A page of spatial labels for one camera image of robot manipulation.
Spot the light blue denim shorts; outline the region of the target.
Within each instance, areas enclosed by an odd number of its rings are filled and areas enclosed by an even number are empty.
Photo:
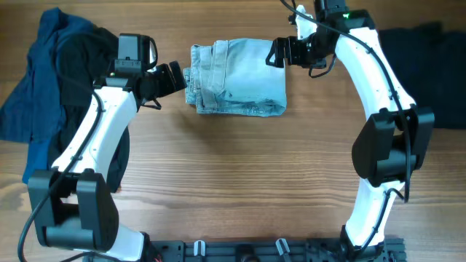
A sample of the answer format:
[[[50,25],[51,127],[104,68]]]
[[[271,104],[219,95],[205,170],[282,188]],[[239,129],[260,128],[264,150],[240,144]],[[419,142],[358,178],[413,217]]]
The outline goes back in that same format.
[[[191,47],[183,70],[186,103],[198,114],[280,116],[287,108],[285,69],[266,64],[272,41],[218,40]]]

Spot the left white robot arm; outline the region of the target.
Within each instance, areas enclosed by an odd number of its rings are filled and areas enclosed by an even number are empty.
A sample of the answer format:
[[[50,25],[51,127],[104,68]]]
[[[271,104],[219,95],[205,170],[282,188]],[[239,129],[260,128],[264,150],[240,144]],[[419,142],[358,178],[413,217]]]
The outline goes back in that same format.
[[[137,71],[140,62],[116,60],[115,71],[90,88],[90,107],[66,150],[51,170],[37,170],[28,194],[39,243],[78,250],[110,261],[160,261],[148,234],[119,222],[107,184],[108,169],[121,136],[150,100],[186,88],[178,62]]]

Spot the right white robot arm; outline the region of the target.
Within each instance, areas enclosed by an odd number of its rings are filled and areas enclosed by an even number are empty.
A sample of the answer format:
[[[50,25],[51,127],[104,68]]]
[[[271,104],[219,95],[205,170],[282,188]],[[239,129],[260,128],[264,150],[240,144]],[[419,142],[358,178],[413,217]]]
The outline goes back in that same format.
[[[327,74],[331,67],[325,60],[331,56],[349,73],[366,123],[352,146],[360,183],[341,242],[348,257],[375,257],[382,251],[393,202],[396,198],[409,201],[411,176],[423,165],[434,114],[420,108],[398,81],[367,11],[351,11],[344,4],[322,5],[314,15],[302,5],[290,10],[288,19],[297,34],[275,39],[266,64],[319,68]]]

